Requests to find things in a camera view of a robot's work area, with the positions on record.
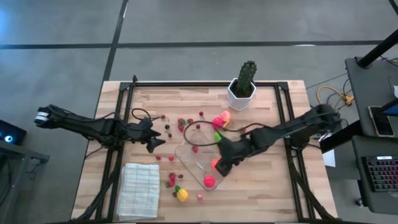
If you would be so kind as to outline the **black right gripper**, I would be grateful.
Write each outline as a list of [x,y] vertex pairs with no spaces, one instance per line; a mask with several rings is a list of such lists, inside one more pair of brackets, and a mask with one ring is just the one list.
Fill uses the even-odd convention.
[[244,135],[238,141],[222,137],[217,143],[221,159],[216,163],[216,170],[226,177],[233,166],[238,166],[239,161],[259,153],[259,135],[251,133]]

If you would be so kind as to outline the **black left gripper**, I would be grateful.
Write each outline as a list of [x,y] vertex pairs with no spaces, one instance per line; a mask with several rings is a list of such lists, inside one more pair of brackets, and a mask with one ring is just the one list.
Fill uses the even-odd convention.
[[161,135],[161,133],[154,131],[147,126],[129,126],[129,140],[132,142],[146,143],[146,149],[150,154],[153,153],[156,147],[166,143],[165,140],[156,138]]

